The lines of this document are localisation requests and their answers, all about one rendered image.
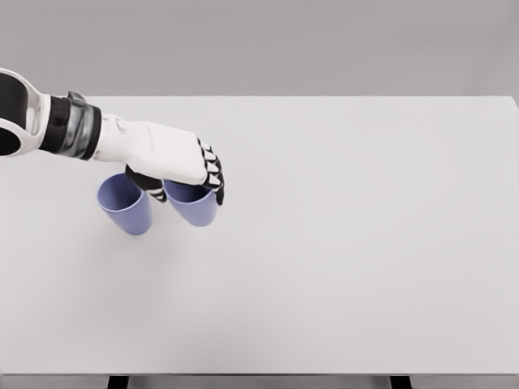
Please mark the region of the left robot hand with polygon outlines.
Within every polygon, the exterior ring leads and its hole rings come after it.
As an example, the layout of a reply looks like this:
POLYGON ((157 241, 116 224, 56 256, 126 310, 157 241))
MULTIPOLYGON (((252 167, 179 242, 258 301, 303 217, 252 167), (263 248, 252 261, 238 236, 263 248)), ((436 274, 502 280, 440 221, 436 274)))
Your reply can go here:
POLYGON ((222 163, 212 147, 195 133, 151 122, 128 125, 135 144, 126 176, 157 201, 166 201, 164 181, 211 190, 222 205, 225 181, 222 163))

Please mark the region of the blue plastic cup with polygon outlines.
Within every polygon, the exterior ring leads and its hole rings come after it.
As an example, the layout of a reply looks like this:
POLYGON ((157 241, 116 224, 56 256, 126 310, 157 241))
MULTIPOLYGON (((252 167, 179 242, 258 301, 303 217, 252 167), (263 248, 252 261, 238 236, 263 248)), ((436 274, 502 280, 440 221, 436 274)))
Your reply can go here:
POLYGON ((125 173, 106 178, 98 187, 96 199, 101 210, 126 233, 141 235, 150 229, 149 198, 125 173))
POLYGON ((189 224, 205 227, 214 221, 218 206, 212 190, 168 180, 163 187, 168 201, 189 224))

